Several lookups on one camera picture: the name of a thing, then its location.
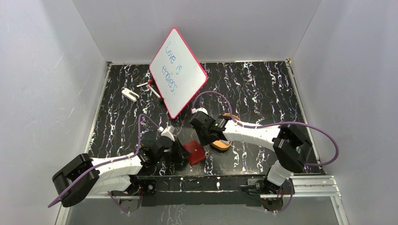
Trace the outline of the red leather card holder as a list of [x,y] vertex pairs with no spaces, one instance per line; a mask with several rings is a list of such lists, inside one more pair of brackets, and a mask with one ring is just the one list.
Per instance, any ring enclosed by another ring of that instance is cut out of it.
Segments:
[[187,158],[190,166],[194,166],[206,159],[204,147],[201,146],[196,140],[192,140],[184,144],[183,147],[191,154]]

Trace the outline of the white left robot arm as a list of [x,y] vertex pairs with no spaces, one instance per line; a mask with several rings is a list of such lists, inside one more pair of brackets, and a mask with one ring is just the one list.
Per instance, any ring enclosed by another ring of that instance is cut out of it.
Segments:
[[56,172],[52,181],[58,196],[48,207],[57,203],[71,207],[89,195],[112,191],[135,195],[140,182],[133,177],[144,169],[156,166],[161,160],[184,161],[191,153],[176,137],[161,136],[149,146],[136,152],[110,158],[91,158],[83,153]]

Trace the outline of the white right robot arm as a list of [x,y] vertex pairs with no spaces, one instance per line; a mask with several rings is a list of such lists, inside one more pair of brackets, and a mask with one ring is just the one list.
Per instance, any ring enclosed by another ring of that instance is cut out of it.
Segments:
[[248,181],[240,190],[250,195],[277,194],[286,180],[305,169],[312,143],[296,124],[261,128],[231,117],[212,118],[205,112],[196,112],[190,120],[202,146],[215,141],[246,142],[272,150],[276,162],[263,181]]

